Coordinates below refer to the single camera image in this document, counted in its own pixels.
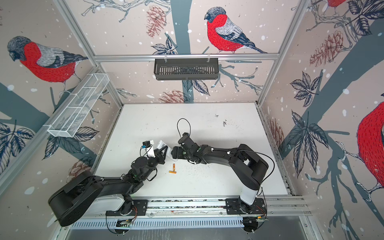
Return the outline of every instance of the white snow dot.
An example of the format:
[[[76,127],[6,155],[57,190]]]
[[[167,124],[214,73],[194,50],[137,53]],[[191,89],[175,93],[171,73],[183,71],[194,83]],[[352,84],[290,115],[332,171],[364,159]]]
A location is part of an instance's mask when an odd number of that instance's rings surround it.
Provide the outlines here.
[[[24,192],[24,194],[27,194],[27,195],[30,195],[33,193],[33,191],[35,190],[35,187],[30,187],[30,188],[27,188]]]

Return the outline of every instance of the bird feet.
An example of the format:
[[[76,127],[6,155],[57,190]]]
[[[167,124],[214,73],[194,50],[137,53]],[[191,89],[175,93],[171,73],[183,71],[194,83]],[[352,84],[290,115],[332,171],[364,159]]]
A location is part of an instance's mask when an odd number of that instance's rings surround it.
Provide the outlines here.
[[[71,92],[70,92],[70,91],[67,91],[67,90],[61,91],[61,92],[59,92],[59,98],[61,98],[61,95],[62,95],[63,93],[71,93]]]

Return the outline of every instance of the bird wing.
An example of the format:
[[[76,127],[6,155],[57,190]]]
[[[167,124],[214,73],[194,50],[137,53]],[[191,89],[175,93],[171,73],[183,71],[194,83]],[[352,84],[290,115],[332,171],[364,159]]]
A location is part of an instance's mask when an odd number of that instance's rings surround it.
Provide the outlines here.
[[[63,65],[64,54],[60,48],[46,47],[36,43],[40,49],[41,57],[37,61],[37,65],[45,68],[58,68]]]
[[[239,26],[236,26],[229,17],[227,17],[224,26],[217,27],[215,30],[220,37],[232,42],[236,42],[235,39],[243,33],[243,30],[241,30]]]

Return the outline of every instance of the white table surface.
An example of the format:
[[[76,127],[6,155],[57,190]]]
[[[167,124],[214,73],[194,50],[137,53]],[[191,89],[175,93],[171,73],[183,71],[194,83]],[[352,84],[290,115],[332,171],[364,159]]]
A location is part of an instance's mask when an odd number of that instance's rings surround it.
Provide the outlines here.
[[[169,147],[178,145],[176,123],[186,118],[191,124],[191,139],[198,145],[218,148],[238,147],[241,143],[274,159],[264,128],[253,103],[204,104],[126,104],[108,142],[96,175],[114,177],[126,174],[131,162],[139,157],[143,141],[153,139],[155,147],[163,140]],[[186,121],[179,122],[180,133],[189,132]],[[272,171],[269,164],[266,176]],[[179,159],[176,174],[169,173],[174,161],[166,159],[158,165],[156,178],[132,196],[191,197],[240,195],[243,184],[231,167],[220,164],[193,165]],[[265,195],[287,194],[276,165],[272,175],[262,184]]]

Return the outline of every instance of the bird illustration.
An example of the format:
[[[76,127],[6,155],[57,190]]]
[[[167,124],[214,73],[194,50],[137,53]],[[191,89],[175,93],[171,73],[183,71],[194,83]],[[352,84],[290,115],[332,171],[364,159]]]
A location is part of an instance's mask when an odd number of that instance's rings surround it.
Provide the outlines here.
[[[371,190],[367,190],[361,183],[356,182],[367,192],[367,202],[371,202],[371,194],[373,191],[384,188],[384,102],[381,102],[372,112],[365,116],[358,127],[358,146],[359,153],[351,154],[345,151],[344,145],[341,145],[344,151],[345,160],[346,155],[351,155],[360,159],[367,169],[376,178],[377,184]]]
[[[207,20],[208,39],[218,48],[218,52],[231,51],[235,53],[241,48],[251,48],[260,53],[266,53],[255,46],[227,16],[224,8],[213,7],[207,11],[204,17]]]
[[[65,81],[75,74],[74,70],[79,62],[88,59],[79,54],[63,51],[60,48],[46,47],[32,42],[29,38],[17,36],[8,42],[9,56],[13,61],[19,59],[36,77],[41,80],[64,84]]]

